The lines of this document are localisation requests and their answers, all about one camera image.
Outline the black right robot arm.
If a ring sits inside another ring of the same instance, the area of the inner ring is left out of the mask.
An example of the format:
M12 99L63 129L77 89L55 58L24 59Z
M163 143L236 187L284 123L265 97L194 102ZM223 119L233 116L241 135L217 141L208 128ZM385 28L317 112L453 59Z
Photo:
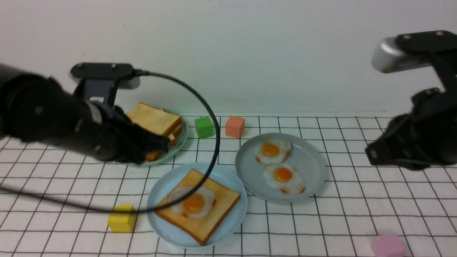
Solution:
M411 111L395 116L384 133L365 149L370 164L411 171L455 165L456 91L431 88L411 100Z

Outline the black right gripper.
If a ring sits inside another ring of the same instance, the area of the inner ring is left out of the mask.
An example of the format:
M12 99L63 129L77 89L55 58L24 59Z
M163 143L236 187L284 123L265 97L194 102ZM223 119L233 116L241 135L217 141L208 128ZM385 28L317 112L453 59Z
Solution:
M411 111L395 116L384 133L365 149L370 164L408 170L455 165L456 90L431 88L411 100Z

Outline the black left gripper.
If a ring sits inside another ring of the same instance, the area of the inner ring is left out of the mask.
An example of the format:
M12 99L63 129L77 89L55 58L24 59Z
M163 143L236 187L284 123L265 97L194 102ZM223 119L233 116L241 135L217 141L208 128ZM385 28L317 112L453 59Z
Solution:
M109 107L99 101L88 101L91 122L85 154L104 162L141 165L151 152L168 152L170 139L142 128L118 105Z

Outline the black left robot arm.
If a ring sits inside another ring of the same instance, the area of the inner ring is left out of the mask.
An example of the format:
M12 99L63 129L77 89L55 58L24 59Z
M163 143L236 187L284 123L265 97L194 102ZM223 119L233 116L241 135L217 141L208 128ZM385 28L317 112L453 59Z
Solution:
M52 77L1 64L1 137L137 165L148 153L168 151L167 137L134 124L114 104L119 88L135 88L131 64L79 63L70 75L78 81L73 93Z

